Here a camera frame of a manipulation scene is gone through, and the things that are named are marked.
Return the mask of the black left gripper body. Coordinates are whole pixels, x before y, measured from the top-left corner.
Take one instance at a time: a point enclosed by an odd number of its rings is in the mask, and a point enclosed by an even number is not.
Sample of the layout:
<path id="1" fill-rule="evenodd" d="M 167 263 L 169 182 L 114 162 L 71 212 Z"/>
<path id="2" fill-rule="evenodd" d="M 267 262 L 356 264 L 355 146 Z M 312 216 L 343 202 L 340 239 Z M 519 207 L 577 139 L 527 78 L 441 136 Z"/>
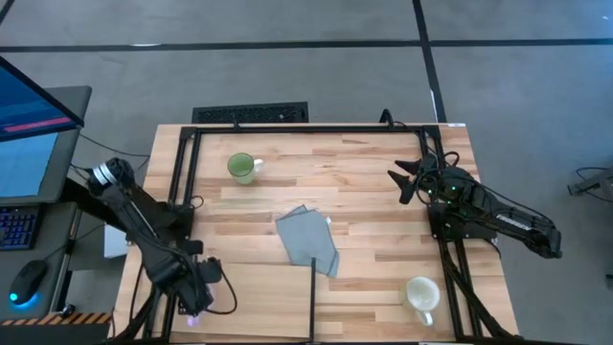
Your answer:
<path id="1" fill-rule="evenodd" d="M 196 277 L 185 274 L 178 279 L 175 293 L 184 314 L 196 316 L 213 304 L 214 297 L 208 285 L 214 281 L 215 275 L 210 272 L 200 273 Z"/>

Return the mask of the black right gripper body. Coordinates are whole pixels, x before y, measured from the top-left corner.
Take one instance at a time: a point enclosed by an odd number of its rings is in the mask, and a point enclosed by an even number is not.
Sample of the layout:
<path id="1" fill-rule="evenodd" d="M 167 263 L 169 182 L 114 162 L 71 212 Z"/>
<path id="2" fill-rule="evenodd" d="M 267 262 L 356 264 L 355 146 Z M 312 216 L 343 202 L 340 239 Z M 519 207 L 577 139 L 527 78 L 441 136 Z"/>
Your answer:
<path id="1" fill-rule="evenodd" d="M 438 157 L 436 155 L 426 155 L 418 160 L 422 161 L 423 171 L 421 173 L 411 173 L 414 176 L 412 181 L 415 186 L 414 196 L 424 204 L 435 201 L 452 204 L 451 187 L 443 179 L 444 168 L 440 167 Z"/>

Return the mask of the cream white mug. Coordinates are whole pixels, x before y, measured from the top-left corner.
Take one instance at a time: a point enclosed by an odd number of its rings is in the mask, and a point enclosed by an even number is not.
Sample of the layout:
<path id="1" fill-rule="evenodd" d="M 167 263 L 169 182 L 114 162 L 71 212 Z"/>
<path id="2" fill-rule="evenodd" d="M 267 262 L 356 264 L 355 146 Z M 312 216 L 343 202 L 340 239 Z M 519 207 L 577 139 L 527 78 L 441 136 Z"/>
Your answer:
<path id="1" fill-rule="evenodd" d="M 423 276 L 407 281 L 399 291 L 402 306 L 412 310 L 426 327 L 434 325 L 433 311 L 441 301 L 441 291 L 431 279 Z"/>

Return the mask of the green ribbed mug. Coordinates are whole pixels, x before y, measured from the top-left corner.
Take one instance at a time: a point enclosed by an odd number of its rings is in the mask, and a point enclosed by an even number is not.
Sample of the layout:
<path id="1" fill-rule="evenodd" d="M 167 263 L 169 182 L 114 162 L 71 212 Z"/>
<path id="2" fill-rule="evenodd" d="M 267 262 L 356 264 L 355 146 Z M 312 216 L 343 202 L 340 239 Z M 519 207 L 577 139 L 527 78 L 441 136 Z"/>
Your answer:
<path id="1" fill-rule="evenodd" d="M 254 158 L 252 155 L 245 152 L 234 154 L 227 163 L 227 169 L 230 175 L 237 183 L 243 185 L 252 183 L 263 166 L 264 161 L 262 159 Z"/>

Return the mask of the white box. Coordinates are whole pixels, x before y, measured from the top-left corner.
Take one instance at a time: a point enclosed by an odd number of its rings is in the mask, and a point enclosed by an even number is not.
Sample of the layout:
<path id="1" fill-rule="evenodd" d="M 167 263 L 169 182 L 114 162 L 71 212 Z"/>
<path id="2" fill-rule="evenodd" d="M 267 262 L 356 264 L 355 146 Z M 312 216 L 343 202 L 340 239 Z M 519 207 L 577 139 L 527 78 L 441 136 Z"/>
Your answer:
<path id="1" fill-rule="evenodd" d="M 114 259 L 127 254 L 128 243 L 125 232 L 106 224 L 103 230 L 103 256 Z"/>

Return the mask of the grey folded cloth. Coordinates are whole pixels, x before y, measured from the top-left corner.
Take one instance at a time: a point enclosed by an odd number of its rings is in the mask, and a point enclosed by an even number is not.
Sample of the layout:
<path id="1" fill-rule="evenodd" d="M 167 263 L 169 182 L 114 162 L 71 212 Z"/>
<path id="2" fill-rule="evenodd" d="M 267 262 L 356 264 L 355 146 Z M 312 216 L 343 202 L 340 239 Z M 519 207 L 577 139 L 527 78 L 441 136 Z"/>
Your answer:
<path id="1" fill-rule="evenodd" d="M 311 265 L 330 278 L 337 276 L 340 254 L 333 242 L 331 220 L 301 205 L 276 219 L 277 232 L 293 265 Z"/>

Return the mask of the grey desk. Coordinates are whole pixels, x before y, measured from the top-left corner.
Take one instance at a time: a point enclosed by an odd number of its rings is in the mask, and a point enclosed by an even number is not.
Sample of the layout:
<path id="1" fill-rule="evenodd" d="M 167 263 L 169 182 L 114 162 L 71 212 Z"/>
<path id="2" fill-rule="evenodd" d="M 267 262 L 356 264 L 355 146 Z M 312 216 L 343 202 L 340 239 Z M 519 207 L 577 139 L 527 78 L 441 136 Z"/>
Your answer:
<path id="1" fill-rule="evenodd" d="M 66 271 L 65 245 L 79 223 L 75 203 L 49 205 L 42 217 L 32 249 L 0 251 L 0 321 L 42 318 L 57 306 L 58 283 Z M 14 306 L 9 298 L 11 283 L 19 270 L 33 260 L 45 260 L 47 272 L 32 301 Z"/>

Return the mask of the black keyboard on floor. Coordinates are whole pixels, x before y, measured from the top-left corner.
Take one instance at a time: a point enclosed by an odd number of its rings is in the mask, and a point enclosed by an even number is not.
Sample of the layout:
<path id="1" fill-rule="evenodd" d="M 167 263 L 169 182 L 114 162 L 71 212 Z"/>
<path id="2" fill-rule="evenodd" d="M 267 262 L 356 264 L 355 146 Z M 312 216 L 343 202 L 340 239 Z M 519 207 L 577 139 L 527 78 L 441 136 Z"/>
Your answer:
<path id="1" fill-rule="evenodd" d="M 258 103 L 195 107 L 193 124 L 308 123 L 308 103 Z"/>

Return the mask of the black computer mouse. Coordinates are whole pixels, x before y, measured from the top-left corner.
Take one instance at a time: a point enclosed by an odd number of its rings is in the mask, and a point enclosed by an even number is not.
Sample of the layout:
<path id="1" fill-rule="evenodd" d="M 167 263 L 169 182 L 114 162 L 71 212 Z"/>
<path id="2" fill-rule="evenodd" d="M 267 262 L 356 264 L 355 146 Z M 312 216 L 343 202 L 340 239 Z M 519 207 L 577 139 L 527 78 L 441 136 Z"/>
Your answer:
<path id="1" fill-rule="evenodd" d="M 26 263 L 14 277 L 9 290 L 9 301 L 16 306 L 29 303 L 47 272 L 47 263 L 33 260 Z"/>

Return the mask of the backlit black keyboard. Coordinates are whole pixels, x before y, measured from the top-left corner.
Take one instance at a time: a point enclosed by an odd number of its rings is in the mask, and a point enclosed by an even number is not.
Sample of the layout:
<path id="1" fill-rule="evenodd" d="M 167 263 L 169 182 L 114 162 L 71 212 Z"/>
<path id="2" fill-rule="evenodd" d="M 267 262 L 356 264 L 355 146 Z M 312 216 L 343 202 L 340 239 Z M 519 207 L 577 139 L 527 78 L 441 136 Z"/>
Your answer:
<path id="1" fill-rule="evenodd" d="M 0 207 L 0 251 L 32 249 L 40 213 L 39 206 Z"/>

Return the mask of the grey framed monitor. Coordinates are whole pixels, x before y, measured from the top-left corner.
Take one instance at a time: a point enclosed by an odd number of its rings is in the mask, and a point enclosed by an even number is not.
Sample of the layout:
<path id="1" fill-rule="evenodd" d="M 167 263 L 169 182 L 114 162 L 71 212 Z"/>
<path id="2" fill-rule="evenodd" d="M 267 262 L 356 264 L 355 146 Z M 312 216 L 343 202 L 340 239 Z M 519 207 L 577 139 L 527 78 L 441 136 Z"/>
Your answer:
<path id="1" fill-rule="evenodd" d="M 85 117 L 90 86 L 44 89 Z M 59 200 L 80 128 L 0 142 L 0 204 L 53 203 Z"/>

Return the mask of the tilted black monitor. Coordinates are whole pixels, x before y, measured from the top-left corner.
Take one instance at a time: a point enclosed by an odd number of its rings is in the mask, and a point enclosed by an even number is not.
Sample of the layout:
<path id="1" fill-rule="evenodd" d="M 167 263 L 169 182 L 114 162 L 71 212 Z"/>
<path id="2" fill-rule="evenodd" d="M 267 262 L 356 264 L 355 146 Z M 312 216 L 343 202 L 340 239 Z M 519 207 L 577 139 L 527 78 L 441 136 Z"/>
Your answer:
<path id="1" fill-rule="evenodd" d="M 0 142 L 84 127 L 84 121 L 0 57 Z"/>

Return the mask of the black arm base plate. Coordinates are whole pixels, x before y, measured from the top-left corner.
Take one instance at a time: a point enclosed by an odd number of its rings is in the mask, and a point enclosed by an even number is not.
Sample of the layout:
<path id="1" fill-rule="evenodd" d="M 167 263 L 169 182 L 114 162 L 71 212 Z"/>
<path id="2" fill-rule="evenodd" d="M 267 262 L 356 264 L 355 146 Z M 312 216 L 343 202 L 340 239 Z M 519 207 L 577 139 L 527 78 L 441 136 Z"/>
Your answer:
<path id="1" fill-rule="evenodd" d="M 487 229 L 476 221 L 469 221 L 455 215 L 450 208 L 443 204 L 434 204 L 427 207 L 431 233 L 434 238 L 443 237 L 446 242 L 464 239 L 496 239 L 493 230 Z"/>
<path id="2" fill-rule="evenodd" d="M 162 242 L 182 242 L 191 236 L 194 209 L 187 205 L 155 202 L 139 207 L 152 234 Z"/>

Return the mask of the black metal table frame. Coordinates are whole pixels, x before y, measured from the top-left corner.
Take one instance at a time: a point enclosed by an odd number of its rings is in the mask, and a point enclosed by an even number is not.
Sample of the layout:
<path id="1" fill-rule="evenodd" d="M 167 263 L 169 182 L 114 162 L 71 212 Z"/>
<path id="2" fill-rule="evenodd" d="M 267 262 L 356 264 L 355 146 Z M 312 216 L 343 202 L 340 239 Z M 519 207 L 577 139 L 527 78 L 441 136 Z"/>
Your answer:
<path id="1" fill-rule="evenodd" d="M 276 219 L 305 205 L 331 220 L 340 254 L 335 278 L 316 274 L 315 340 L 396 342 L 454 337 L 449 301 L 442 299 L 434 325 L 421 324 L 401 305 L 399 291 L 425 276 L 444 282 L 438 242 L 426 207 L 399 202 L 387 171 L 396 160 L 420 158 L 417 126 L 383 124 L 271 128 L 204 127 L 182 136 L 182 126 L 157 128 L 144 181 L 154 198 L 194 196 L 192 234 L 207 254 L 226 264 L 292 265 Z M 230 175 L 231 156 L 245 152 L 264 161 L 255 180 Z M 275 343 L 307 338 L 175 332 L 173 342 Z"/>

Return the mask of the black shelf post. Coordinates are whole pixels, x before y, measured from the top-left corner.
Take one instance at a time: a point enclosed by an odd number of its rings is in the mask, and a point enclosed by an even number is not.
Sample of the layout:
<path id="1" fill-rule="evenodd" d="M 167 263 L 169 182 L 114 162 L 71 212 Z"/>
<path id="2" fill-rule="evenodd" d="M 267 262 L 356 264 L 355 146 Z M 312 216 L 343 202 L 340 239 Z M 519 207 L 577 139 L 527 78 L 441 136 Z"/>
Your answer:
<path id="1" fill-rule="evenodd" d="M 306 345 L 315 344 L 315 306 L 316 306 L 316 259 L 310 260 L 310 299 L 309 299 L 309 321 L 308 339 Z"/>

